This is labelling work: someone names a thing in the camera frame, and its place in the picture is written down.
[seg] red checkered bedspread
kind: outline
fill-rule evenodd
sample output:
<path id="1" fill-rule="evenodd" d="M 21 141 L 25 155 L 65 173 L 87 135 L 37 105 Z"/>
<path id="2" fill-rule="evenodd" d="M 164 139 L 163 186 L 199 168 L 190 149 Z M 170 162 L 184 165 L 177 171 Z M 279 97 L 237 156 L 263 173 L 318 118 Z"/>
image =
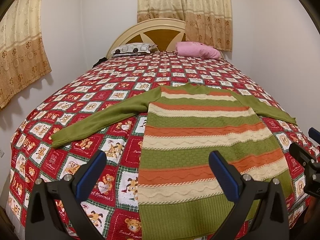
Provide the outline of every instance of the red checkered bedspread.
<path id="1" fill-rule="evenodd" d="M 88 214 L 92 211 L 99 214 L 99 219 L 93 223 L 106 239 L 140 239 L 135 185 L 146 114 L 114 124 L 58 150 L 51 148 L 50 136 L 123 99 L 159 85 L 179 86 L 187 82 L 254 95 L 268 105 L 280 107 L 259 85 L 225 60 L 202 60 L 160 52 L 103 62 L 45 100 L 32 111 L 12 137 L 8 203 L 22 225 L 25 226 L 28 200 L 36 178 L 45 181 L 61 179 L 88 162 L 98 149 L 109 151 L 111 147 L 120 145 L 120 156 L 108 158 L 96 187 L 82 206 Z M 303 168 L 289 155 L 289 145 L 293 141 L 299 142 L 316 156 L 319 151 L 299 127 L 271 118 L 262 120 L 279 141 L 290 168 L 295 193 L 288 197 L 287 208 L 292 223 L 308 204 L 308 198 L 303 192 Z M 57 201 L 56 204 L 72 234 L 73 228 L 64 212 L 63 203 Z M 248 223 L 243 226 L 240 236 L 247 227 Z"/>

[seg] silver bolt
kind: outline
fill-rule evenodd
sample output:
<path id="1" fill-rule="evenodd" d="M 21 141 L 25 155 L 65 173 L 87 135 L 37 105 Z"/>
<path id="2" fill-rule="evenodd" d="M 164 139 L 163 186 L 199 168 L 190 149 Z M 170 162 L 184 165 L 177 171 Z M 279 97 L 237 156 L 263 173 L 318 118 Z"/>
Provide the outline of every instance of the silver bolt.
<path id="1" fill-rule="evenodd" d="M 36 184 L 37 184 L 37 185 L 39 185 L 39 184 L 41 184 L 41 183 L 42 183 L 42 179 L 41 179 L 41 178 L 36 179 Z"/>
<path id="2" fill-rule="evenodd" d="M 252 179 L 252 177 L 251 177 L 249 174 L 244 174 L 244 175 L 242 176 L 242 178 L 243 178 L 245 181 L 249 181 L 249 180 Z"/>
<path id="3" fill-rule="evenodd" d="M 70 181 L 70 180 L 72 180 L 72 175 L 71 174 L 67 174 L 66 176 L 64 176 L 63 177 L 63 179 L 65 180 L 65 181 Z"/>
<path id="4" fill-rule="evenodd" d="M 277 179 L 277 178 L 274 178 L 274 179 L 272 180 L 272 182 L 273 182 L 273 184 L 275 184 L 275 185 L 279 185 L 279 184 L 280 184 L 280 181 L 279 181 L 279 179 Z"/>

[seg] headboard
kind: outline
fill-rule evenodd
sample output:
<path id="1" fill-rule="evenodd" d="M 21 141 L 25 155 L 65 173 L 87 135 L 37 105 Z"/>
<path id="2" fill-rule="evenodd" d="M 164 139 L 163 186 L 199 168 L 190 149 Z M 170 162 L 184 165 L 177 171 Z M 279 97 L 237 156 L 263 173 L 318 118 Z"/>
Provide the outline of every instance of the headboard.
<path id="1" fill-rule="evenodd" d="M 157 18 L 140 22 L 115 40 L 107 58 L 111 57 L 110 52 L 114 48 L 133 42 L 151 42 L 158 45 L 159 51 L 174 51 L 177 42 L 186 40 L 185 29 L 186 23 L 176 19 Z"/>

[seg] green sweater sleeve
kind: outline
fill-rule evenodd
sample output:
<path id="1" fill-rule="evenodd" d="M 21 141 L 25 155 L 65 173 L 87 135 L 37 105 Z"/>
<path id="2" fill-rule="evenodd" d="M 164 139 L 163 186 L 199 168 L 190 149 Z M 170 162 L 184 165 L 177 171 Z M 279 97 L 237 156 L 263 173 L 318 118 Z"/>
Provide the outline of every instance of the green sweater sleeve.
<path id="1" fill-rule="evenodd" d="M 242 96 L 236 92 L 231 92 L 232 95 L 240 101 L 243 105 L 251 107 L 257 115 L 271 117 L 288 123 L 297 124 L 296 119 L 291 117 L 285 111 L 275 107 L 268 106 L 267 104 L 259 101 L 254 96 Z"/>
<path id="2" fill-rule="evenodd" d="M 52 147 L 58 148 L 72 141 L 86 139 L 105 127 L 136 114 L 146 113 L 149 103 L 158 100 L 160 96 L 161 88 L 157 87 L 92 114 L 53 134 Z"/>

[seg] sweater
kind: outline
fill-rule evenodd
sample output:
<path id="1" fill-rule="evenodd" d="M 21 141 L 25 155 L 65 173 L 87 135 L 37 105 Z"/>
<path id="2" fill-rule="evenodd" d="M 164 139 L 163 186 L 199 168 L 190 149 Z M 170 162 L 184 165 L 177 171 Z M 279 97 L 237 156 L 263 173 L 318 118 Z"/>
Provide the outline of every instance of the sweater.
<path id="1" fill-rule="evenodd" d="M 219 228 L 233 204 L 208 165 L 213 150 L 255 180 L 277 177 L 285 197 L 293 192 L 284 154 L 256 114 L 295 120 L 254 97 L 228 90 L 191 84 L 161 86 L 62 129 L 52 136 L 53 146 L 86 138 L 147 111 L 138 178 L 144 240 L 188 240 Z"/>

